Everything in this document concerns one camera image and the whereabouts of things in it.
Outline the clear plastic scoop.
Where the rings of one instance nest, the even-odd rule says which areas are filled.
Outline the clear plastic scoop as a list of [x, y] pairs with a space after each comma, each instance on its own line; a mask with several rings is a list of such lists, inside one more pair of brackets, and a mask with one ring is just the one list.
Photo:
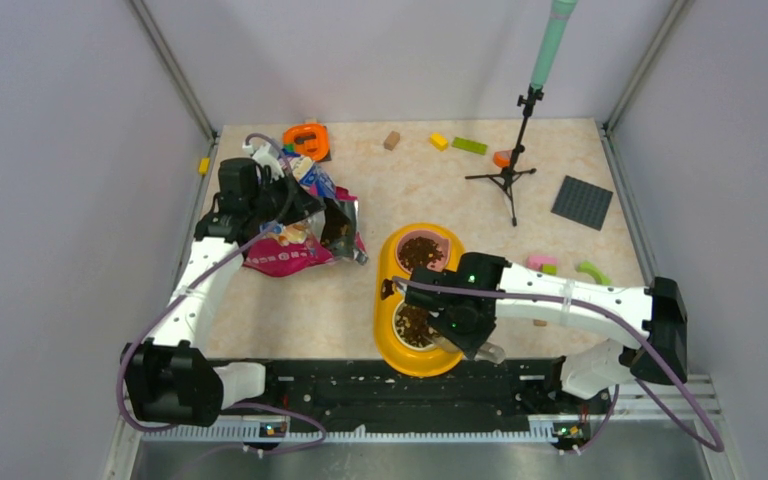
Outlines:
[[468, 356], [463, 350], [461, 350], [459, 347], [457, 347], [453, 342], [450, 340], [435, 335], [432, 337], [433, 344], [442, 349], [443, 351], [447, 353], [453, 353], [453, 354], [459, 354], [461, 357], [463, 357], [466, 360], [471, 361], [486, 361], [491, 362], [493, 364], [501, 364], [507, 357], [505, 350], [496, 344], [493, 344], [491, 342], [485, 342], [482, 344], [476, 353], [472, 356]]

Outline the pink pet food bag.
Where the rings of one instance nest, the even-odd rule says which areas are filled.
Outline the pink pet food bag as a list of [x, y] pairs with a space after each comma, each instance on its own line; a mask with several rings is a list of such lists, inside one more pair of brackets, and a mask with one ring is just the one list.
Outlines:
[[359, 202], [336, 185], [308, 156], [292, 154], [290, 166], [302, 190], [324, 209], [292, 224], [279, 224], [247, 252], [243, 265], [270, 277], [286, 277], [338, 260], [364, 265], [368, 255], [358, 227]]

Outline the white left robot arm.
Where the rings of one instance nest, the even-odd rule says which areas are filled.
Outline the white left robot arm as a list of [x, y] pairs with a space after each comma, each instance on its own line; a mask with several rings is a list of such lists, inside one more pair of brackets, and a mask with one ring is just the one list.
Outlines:
[[277, 226], [316, 214], [324, 204], [301, 187], [274, 139], [251, 134], [243, 152], [219, 164], [219, 190], [196, 223], [168, 305], [121, 354], [116, 402], [122, 419], [138, 431], [210, 426], [242, 401], [262, 414], [279, 404], [281, 388], [263, 364], [215, 366], [202, 345], [248, 251]]

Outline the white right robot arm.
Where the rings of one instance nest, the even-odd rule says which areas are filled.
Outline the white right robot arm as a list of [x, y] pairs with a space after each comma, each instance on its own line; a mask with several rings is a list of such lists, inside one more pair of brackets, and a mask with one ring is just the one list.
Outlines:
[[541, 320], [603, 337], [555, 360], [546, 397], [560, 412], [612, 385], [688, 379], [688, 319], [672, 279], [657, 277], [645, 287], [597, 285], [468, 252], [455, 270], [417, 267], [409, 278], [392, 280], [406, 304], [427, 311], [428, 325], [469, 360], [500, 362], [501, 350], [490, 342], [500, 319]]

